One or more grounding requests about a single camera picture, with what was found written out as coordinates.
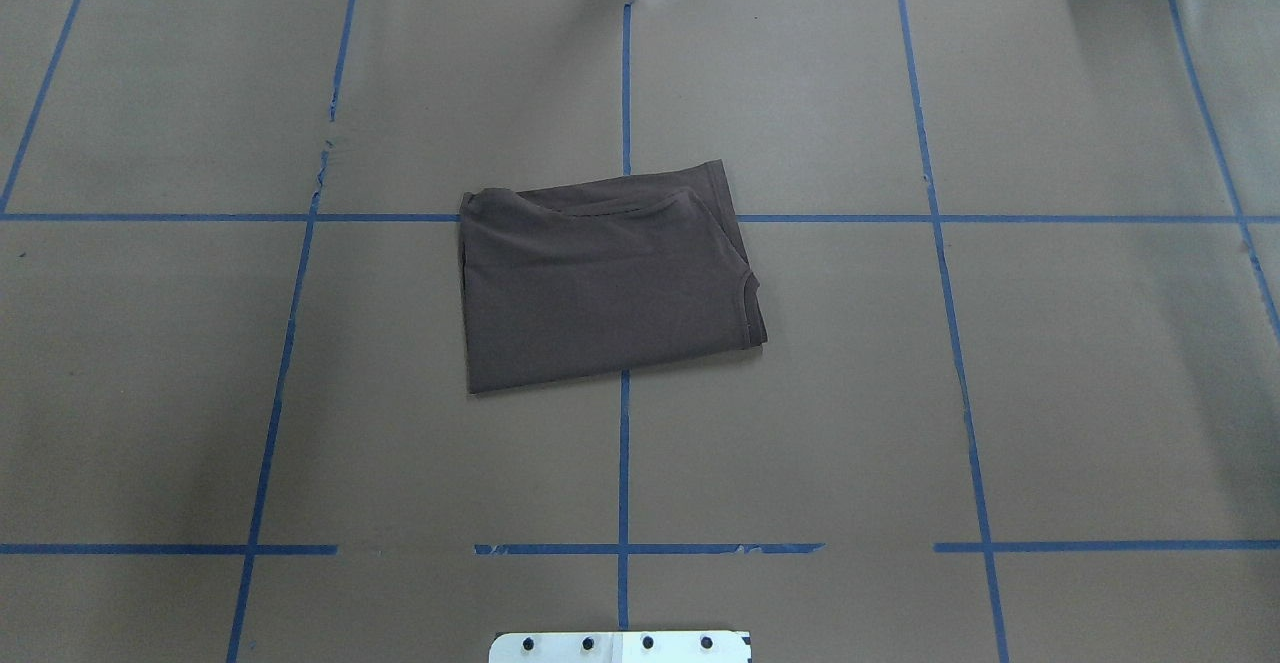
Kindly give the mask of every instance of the folded cloth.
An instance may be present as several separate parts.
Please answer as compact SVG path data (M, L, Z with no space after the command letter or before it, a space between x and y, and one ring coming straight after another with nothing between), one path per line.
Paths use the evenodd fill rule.
M460 220L471 393L767 339L721 161L481 189L466 195Z

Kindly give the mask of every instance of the cloth fold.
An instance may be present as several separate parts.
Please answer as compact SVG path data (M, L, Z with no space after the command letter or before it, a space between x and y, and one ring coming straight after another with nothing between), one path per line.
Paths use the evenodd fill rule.
M768 335L722 161L466 195L471 393L667 363Z

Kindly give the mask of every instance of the metal bracket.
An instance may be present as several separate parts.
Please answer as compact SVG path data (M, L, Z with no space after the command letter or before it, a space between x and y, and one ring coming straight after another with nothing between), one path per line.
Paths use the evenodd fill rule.
M737 631L503 634L489 663L750 663L751 635Z

